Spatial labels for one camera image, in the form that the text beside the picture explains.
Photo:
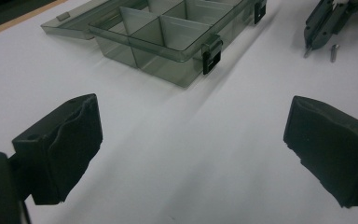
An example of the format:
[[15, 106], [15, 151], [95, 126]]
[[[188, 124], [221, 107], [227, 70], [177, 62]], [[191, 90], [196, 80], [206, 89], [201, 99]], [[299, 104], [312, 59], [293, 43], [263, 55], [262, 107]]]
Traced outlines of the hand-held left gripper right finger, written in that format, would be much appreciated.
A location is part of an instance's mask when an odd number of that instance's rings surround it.
[[283, 141], [340, 206], [358, 206], [358, 119], [324, 102], [296, 96]]

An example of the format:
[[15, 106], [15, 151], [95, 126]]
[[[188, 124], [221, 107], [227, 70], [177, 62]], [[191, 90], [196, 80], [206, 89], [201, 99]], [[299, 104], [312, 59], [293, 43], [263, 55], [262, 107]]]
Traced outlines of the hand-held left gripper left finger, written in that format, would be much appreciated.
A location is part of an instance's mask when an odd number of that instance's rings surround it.
[[88, 169], [103, 141], [94, 93], [73, 98], [12, 140], [11, 157], [21, 199], [57, 204]]

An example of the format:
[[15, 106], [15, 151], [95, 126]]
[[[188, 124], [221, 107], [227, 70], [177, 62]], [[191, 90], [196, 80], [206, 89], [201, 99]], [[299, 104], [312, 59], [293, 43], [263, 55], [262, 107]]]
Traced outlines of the small metal screw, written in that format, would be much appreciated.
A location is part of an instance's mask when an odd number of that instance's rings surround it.
[[337, 59], [337, 51], [339, 50], [340, 45], [339, 44], [335, 44], [332, 46], [331, 48], [331, 57], [330, 57], [330, 62], [334, 63]]

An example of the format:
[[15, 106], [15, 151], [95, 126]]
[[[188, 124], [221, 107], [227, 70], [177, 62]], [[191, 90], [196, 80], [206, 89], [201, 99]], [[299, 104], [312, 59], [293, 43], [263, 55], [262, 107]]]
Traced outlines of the clear grey compartment box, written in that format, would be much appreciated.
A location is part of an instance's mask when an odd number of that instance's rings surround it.
[[94, 39], [104, 57], [186, 88], [214, 70], [266, 6], [267, 0], [90, 0], [42, 29]]

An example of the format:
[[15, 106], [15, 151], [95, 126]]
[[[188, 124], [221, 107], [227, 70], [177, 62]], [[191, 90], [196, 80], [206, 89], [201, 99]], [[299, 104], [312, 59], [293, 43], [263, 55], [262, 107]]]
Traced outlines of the wooden table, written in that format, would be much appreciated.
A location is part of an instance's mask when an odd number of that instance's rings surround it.
[[31, 12], [28, 12], [28, 13], [26, 13], [24, 15], [21, 15], [18, 18], [15, 18], [15, 19], [13, 19], [11, 21], [7, 21], [7, 22], [5, 22], [3, 24], [0, 24], [0, 33], [5, 31], [6, 29], [8, 29], [10, 27], [13, 27], [13, 26], [15, 26], [15, 25], [17, 25], [19, 23], [22, 23], [24, 21], [29, 20], [32, 17], [35, 17], [36, 15], [41, 14], [42, 12], [45, 12], [45, 11], [47, 11], [47, 10], [53, 8], [53, 7], [56, 7], [56, 6], [58, 6], [58, 5], [62, 4], [62, 3], [65, 3], [66, 1], [67, 0], [54, 0], [52, 3], [49, 3], [49, 4], [45, 5], [45, 6], [42, 6], [42, 7], [37, 8], [37, 9], [31, 11]]

